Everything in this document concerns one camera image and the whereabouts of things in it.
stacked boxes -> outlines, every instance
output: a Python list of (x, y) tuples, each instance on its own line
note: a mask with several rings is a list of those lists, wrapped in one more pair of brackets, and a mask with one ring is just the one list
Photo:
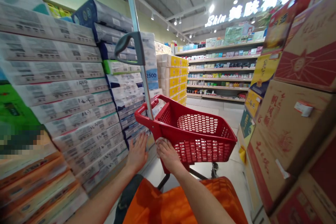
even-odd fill
[(156, 56), (159, 86), (163, 95), (186, 105), (188, 60), (169, 54)]

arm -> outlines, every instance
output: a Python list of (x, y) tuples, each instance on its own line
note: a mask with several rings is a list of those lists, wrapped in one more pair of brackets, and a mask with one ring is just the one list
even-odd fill
[(198, 223), (234, 224), (232, 218), (215, 196), (184, 168), (169, 141), (167, 143), (161, 141), (157, 145), (157, 153), (166, 168), (180, 183)]
[(129, 145), (130, 150), (126, 166), (111, 183), (81, 207), (68, 221), (68, 224), (99, 224), (105, 222), (122, 191), (147, 162), (147, 137), (148, 135), (141, 133), (135, 144), (131, 143)]

cart pole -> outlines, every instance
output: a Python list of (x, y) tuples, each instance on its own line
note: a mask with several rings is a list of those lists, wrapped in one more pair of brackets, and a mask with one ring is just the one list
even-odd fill
[[(135, 0), (128, 0), (129, 3), (129, 9), (131, 11), (131, 17), (133, 22), (133, 28), (134, 31), (139, 32), (139, 22), (138, 22), (138, 15), (137, 15), (137, 8), (135, 6)], [(147, 110), (148, 110), (148, 116), (153, 121), (153, 112), (152, 112), (152, 105), (151, 105), (151, 98), (149, 96), (149, 89), (148, 89), (148, 83), (147, 83), (147, 75), (146, 75), (146, 69), (145, 69), (146, 62), (144, 65), (141, 65), (141, 75), (142, 75), (142, 82), (143, 82), (143, 88), (145, 90), (145, 97), (146, 97), (146, 103), (147, 103)]]

blue package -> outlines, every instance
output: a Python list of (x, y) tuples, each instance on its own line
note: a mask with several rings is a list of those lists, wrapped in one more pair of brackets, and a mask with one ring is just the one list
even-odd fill
[[(94, 23), (92, 31), (96, 43), (102, 42), (102, 43), (116, 44), (119, 41), (119, 39), (125, 35), (125, 33), (121, 31), (97, 23)], [(132, 38), (128, 44), (128, 47), (134, 48), (134, 40)]]
[(119, 12), (111, 9), (97, 0), (88, 0), (75, 13), (72, 19), (80, 24), (93, 29), (94, 23), (108, 26), (122, 32), (133, 32), (132, 20)]
[[(106, 44), (106, 43), (101, 43), (99, 45), (99, 50), (100, 54), (103, 60), (114, 60), (114, 51), (116, 50), (116, 45), (113, 44)], [(123, 60), (128, 60), (128, 61), (137, 61), (137, 53), (135, 49), (132, 48), (126, 48), (124, 51), (122, 51), (119, 54), (119, 57)]]

red shopping basket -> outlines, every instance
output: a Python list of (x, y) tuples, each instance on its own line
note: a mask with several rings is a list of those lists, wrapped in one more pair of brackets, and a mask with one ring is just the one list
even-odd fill
[[(223, 118), (192, 110), (161, 94), (151, 99), (152, 108), (159, 99), (166, 104), (154, 120), (141, 115), (147, 109), (147, 103), (135, 112), (135, 119), (149, 128), (155, 140), (159, 137), (168, 139), (187, 170), (196, 162), (229, 160), (237, 138)], [(163, 163), (162, 166), (166, 174), (170, 173)]]

